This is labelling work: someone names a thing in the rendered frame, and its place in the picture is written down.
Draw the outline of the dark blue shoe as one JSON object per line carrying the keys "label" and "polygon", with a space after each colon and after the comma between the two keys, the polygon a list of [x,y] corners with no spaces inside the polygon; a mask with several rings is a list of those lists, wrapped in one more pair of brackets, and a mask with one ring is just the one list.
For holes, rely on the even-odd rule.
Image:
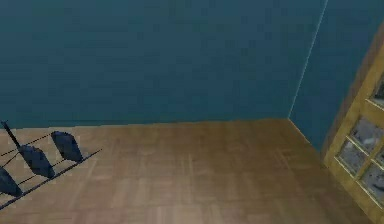
{"label": "dark blue shoe", "polygon": [[20,187],[3,167],[0,167],[0,192],[14,197],[23,194]]}
{"label": "dark blue shoe", "polygon": [[83,156],[73,135],[67,132],[54,131],[51,138],[60,155],[73,162],[81,162]]}
{"label": "dark blue shoe", "polygon": [[34,174],[46,178],[52,178],[55,175],[55,171],[45,153],[39,148],[22,145],[19,152]]}

